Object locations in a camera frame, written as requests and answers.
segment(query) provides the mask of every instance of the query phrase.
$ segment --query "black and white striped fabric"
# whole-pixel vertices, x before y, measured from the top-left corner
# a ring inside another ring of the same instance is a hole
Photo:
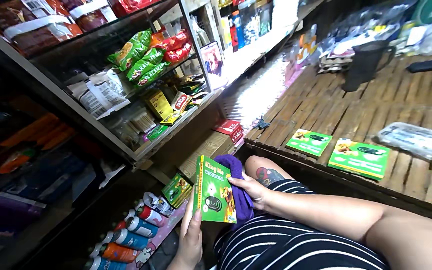
[[[294,180],[269,189],[314,194]],[[236,231],[221,233],[214,244],[219,270],[388,270],[384,258],[349,239],[260,213]]]

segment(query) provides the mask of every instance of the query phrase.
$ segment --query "black mug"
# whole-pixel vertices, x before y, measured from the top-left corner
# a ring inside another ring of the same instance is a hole
[[[360,84],[373,80],[375,74],[385,68],[395,56],[396,47],[388,45],[389,41],[387,40],[376,40],[354,46],[355,55],[342,89],[346,92],[354,92],[359,88]],[[385,51],[390,51],[388,60],[378,68]]]

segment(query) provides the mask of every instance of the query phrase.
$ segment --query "clear plastic tray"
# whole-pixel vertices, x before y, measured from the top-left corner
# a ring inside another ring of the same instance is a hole
[[[398,147],[432,161],[432,130],[394,122],[378,133],[382,144]]]

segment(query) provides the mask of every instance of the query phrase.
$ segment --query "purple cloth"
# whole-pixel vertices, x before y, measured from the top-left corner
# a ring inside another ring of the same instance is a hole
[[[232,178],[243,179],[243,164],[234,156],[217,156],[214,161],[229,168],[231,170]],[[237,223],[234,224],[231,229],[236,230],[255,216],[255,213],[253,212],[255,205],[246,191],[235,185],[231,185],[231,187],[233,190],[237,219]]]

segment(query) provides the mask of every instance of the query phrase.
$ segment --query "barcode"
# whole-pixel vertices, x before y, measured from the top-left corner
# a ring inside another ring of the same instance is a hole
[[[100,108],[99,110],[97,110],[94,115],[96,116],[96,118],[98,118],[99,116],[103,115],[106,112],[106,109],[104,107]]]
[[[39,1],[27,1],[26,5],[31,11],[44,8]]]

